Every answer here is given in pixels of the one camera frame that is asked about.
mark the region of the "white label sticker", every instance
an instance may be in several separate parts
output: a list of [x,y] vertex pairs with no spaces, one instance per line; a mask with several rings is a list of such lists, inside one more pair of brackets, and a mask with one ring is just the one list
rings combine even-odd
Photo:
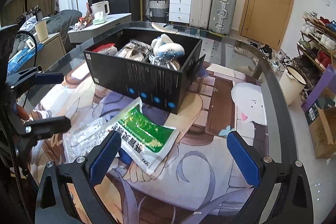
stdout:
[[309,115],[311,117],[311,120],[314,121],[315,120],[315,113],[314,113],[312,108],[309,110]]

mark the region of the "blue gripper pad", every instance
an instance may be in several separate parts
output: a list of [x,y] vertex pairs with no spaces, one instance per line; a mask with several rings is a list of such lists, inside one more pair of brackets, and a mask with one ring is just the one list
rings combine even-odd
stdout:
[[121,147],[121,136],[111,131],[100,145],[95,146],[87,156],[85,171],[91,187],[100,184]]
[[236,131],[228,134],[226,145],[246,182],[257,187],[263,170],[260,154],[253,146],[247,145]]

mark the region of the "trash can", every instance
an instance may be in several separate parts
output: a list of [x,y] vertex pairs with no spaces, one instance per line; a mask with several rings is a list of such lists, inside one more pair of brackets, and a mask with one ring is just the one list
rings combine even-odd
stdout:
[[166,0],[150,1],[149,11],[152,22],[167,23],[166,13],[169,11],[169,3]]
[[303,87],[307,85],[307,81],[294,67],[287,65],[279,84],[287,105],[290,105],[302,91]]

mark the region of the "white cup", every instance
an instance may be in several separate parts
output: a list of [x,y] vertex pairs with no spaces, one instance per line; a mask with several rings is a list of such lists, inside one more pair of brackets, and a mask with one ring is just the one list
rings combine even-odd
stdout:
[[35,30],[40,42],[48,39],[48,30],[46,20],[42,20],[35,25]]

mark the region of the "silver suitcase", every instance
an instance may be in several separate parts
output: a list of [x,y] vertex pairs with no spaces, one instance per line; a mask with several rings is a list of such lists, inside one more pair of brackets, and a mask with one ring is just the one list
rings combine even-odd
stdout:
[[237,0],[212,0],[209,30],[229,34]]
[[189,25],[207,29],[212,0],[191,0]]

